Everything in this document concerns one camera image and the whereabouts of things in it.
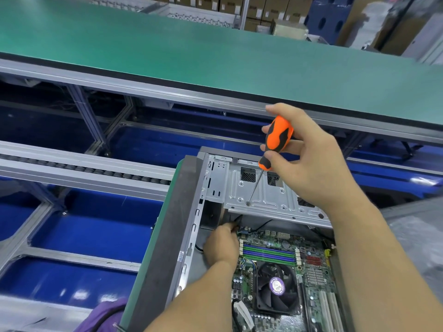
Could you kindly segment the person's right forearm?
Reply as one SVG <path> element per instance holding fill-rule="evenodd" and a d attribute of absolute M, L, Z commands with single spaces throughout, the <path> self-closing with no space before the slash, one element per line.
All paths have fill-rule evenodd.
<path fill-rule="evenodd" d="M 443 305 L 366 196 L 326 213 L 355 331 L 443 332 Z"/>

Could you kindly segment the black processor cooling fan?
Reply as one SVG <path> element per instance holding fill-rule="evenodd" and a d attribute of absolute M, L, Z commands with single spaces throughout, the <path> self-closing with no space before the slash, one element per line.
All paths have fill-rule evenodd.
<path fill-rule="evenodd" d="M 284 316 L 301 313 L 296 274 L 290 266 L 258 262 L 253 286 L 254 308 L 257 311 Z"/>

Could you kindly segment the brown cardboard sheet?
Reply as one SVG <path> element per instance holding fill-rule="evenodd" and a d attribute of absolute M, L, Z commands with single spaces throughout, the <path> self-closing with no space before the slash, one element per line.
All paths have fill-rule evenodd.
<path fill-rule="evenodd" d="M 339 36 L 335 42 L 336 46 L 344 46 L 348 37 L 350 36 L 354 26 L 359 21 L 361 17 L 361 13 L 363 9 L 369 4 L 373 2 L 379 2 L 385 0 L 354 0 L 352 4 L 351 11 L 347 17 L 346 22 L 344 23 Z"/>

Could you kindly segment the grey metal computer case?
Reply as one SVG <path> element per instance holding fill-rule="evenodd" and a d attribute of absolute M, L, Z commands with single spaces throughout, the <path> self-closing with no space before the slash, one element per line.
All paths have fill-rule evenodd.
<path fill-rule="evenodd" d="M 325 239 L 326 248 L 331 250 L 329 262 L 338 291 L 341 318 L 346 332 L 355 332 L 338 257 L 332 250 L 330 228 L 229 212 L 221 204 L 207 201 L 202 197 L 203 168 L 206 167 L 203 157 L 186 156 L 178 163 L 129 296 L 120 323 L 122 330 L 142 332 L 187 285 L 201 278 L 208 270 L 202 253 L 206 238 L 218 225 L 233 221 L 237 222 L 237 231 L 243 226 L 302 236 L 314 231 L 315 236 Z M 265 173 L 272 185 L 280 179 L 274 172 Z"/>

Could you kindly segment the beige metal box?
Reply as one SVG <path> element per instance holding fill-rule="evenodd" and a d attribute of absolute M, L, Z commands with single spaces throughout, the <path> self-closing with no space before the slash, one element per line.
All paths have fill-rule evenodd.
<path fill-rule="evenodd" d="M 272 36 L 291 38 L 305 41 L 308 38 L 308 28 L 302 23 L 274 19 L 271 22 L 270 31 Z"/>

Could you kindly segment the person's right hand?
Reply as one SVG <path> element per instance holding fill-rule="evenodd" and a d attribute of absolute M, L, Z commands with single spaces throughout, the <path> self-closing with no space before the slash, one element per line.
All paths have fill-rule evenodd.
<path fill-rule="evenodd" d="M 306 150 L 296 161 L 267 157 L 272 169 L 303 200 L 318 206 L 331 219 L 334 211 L 358 206 L 366 195 L 357 185 L 334 136 L 325 132 L 300 108 L 278 103 L 266 111 L 282 116 L 294 128 L 296 140 L 305 142 Z"/>

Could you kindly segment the green computer motherboard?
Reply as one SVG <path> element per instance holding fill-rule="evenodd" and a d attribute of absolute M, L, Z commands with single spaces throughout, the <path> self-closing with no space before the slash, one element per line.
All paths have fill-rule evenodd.
<path fill-rule="evenodd" d="M 325 239 L 314 231 L 302 236 L 245 226 L 236 234 L 240 255 L 231 284 L 233 332 L 346 332 Z M 301 300 L 299 315 L 271 315 L 254 308 L 258 262 L 285 264 L 294 270 Z M 328 285 L 309 286 L 308 267 L 328 270 Z"/>

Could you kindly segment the small silver chipset heatsink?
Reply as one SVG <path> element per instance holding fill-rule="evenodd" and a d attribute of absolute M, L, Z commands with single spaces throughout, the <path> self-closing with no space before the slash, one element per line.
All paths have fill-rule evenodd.
<path fill-rule="evenodd" d="M 329 281 L 328 270 L 308 267 L 306 268 L 306 279 L 309 286 L 326 286 Z"/>

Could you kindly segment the stack of cardboard boxes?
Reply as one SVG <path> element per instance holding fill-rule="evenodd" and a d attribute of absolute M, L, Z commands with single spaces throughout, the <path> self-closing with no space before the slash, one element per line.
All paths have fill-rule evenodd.
<path fill-rule="evenodd" d="M 169 0 L 168 3 L 241 16 L 241 30 L 253 31 L 279 19 L 303 23 L 313 0 Z"/>

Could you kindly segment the silver metal drive cage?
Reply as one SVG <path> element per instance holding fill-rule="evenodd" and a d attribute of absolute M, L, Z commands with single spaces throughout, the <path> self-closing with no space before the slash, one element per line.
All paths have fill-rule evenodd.
<path fill-rule="evenodd" d="M 266 219 L 332 228 L 327 215 L 318 207 L 299 204 L 299 196 L 277 179 L 268 182 L 267 173 L 259 178 L 259 156 L 203 147 L 205 163 L 202 197 L 221 204 L 229 212 Z"/>

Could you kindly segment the orange and black screwdriver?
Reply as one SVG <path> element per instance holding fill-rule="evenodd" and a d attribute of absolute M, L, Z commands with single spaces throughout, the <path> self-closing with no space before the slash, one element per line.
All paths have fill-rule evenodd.
<path fill-rule="evenodd" d="M 294 132 L 293 127 L 290 122 L 288 122 L 282 116 L 276 116 L 271 123 L 265 139 L 265 151 L 281 152 L 283 148 L 289 143 Z M 272 169 L 271 162 L 263 155 L 258 162 L 258 166 L 261 169 L 258 178 L 255 182 L 254 188 L 250 195 L 249 200 L 246 202 L 246 206 L 250 206 L 252 202 L 252 197 L 259 185 L 259 181 L 265 171 Z"/>

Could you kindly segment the aluminium workbench frame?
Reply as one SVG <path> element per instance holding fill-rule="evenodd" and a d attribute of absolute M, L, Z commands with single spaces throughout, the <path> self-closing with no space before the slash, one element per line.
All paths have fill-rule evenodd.
<path fill-rule="evenodd" d="M 360 113 L 335 106 L 317 105 L 305 100 L 285 100 L 2 52 L 0 72 L 250 116 L 265 116 L 266 104 L 283 102 L 304 109 L 322 127 L 350 130 L 350 135 L 341 144 L 346 157 L 352 154 L 369 134 L 375 135 L 376 138 L 396 138 L 443 148 L 443 124 Z"/>

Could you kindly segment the conveyor roller rail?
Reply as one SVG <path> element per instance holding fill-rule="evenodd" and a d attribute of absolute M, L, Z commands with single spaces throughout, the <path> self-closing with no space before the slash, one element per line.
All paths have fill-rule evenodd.
<path fill-rule="evenodd" d="M 0 176 L 164 201 L 175 169 L 0 141 Z"/>

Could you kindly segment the stack of blue plastic pallets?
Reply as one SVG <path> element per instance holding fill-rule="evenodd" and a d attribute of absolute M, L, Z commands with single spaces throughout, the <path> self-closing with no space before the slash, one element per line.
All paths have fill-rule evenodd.
<path fill-rule="evenodd" d="M 313 0 L 304 25 L 309 33 L 335 45 L 355 0 Z"/>

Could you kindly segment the grey plastic sheet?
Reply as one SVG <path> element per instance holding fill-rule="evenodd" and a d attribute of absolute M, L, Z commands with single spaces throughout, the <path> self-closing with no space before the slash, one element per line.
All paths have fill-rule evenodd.
<path fill-rule="evenodd" d="M 443 195 L 381 209 L 407 256 L 443 304 Z"/>

